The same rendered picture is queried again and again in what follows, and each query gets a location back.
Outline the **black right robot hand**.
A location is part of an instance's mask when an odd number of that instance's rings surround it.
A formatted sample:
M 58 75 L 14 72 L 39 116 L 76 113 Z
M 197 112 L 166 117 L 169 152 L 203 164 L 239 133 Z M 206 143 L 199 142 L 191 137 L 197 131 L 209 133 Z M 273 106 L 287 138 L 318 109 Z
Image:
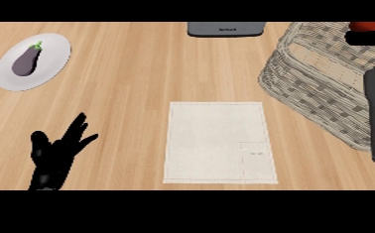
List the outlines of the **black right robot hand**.
M 349 46 L 375 46 L 375 31 L 346 31 L 343 38 Z

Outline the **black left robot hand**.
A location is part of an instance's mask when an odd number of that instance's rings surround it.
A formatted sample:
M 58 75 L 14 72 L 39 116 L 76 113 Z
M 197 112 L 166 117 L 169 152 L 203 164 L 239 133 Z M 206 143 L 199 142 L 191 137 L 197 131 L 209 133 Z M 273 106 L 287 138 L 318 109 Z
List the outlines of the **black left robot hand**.
M 81 113 L 69 125 L 64 135 L 50 142 L 42 131 L 30 134 L 30 159 L 35 165 L 29 190 L 58 190 L 70 171 L 75 156 L 97 138 L 97 134 L 82 138 L 88 123 Z

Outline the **red bell pepper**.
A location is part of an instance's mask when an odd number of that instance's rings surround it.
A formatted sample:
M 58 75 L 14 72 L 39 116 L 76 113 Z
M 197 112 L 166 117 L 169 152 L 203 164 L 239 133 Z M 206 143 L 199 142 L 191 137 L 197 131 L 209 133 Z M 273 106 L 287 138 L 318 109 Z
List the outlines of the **red bell pepper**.
M 351 22 L 348 28 L 354 32 L 375 31 L 375 22 Z

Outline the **grey wicker basket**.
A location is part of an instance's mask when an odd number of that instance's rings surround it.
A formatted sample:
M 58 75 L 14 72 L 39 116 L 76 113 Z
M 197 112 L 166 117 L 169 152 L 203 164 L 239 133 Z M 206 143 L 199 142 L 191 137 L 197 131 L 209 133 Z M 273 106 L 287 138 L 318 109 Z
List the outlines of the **grey wicker basket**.
M 258 76 L 258 84 L 352 149 L 370 150 L 363 74 L 375 47 L 351 46 L 345 22 L 293 22 Z

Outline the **white placemat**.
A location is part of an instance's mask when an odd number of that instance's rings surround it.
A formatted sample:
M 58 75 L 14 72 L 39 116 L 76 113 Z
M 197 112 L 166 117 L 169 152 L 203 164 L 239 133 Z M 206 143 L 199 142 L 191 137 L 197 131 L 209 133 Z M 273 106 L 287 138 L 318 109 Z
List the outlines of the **white placemat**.
M 172 102 L 165 183 L 277 183 L 259 102 Z

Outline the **dark grey appliance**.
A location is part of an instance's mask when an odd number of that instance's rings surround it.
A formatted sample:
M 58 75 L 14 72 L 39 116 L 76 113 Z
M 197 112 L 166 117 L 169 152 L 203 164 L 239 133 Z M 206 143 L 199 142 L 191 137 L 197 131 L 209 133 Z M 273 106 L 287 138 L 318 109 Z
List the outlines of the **dark grey appliance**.
M 264 32 L 265 22 L 188 22 L 191 37 L 253 37 Z

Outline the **white oval plate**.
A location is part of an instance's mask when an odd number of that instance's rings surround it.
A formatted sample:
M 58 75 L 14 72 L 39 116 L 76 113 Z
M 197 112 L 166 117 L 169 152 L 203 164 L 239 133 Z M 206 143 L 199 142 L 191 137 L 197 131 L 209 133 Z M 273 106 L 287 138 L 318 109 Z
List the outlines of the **white oval plate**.
M 60 34 L 25 39 L 0 58 L 0 88 L 23 91 L 44 84 L 64 68 L 70 53 L 70 42 Z

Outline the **purple eggplant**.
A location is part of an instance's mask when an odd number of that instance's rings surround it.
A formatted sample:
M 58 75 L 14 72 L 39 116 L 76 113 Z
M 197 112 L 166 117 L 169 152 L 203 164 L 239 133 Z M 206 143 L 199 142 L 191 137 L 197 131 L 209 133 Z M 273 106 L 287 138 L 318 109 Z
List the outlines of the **purple eggplant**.
M 25 52 L 16 58 L 11 65 L 11 71 L 17 76 L 27 76 L 33 72 L 41 51 L 41 42 L 38 42 L 27 47 Z

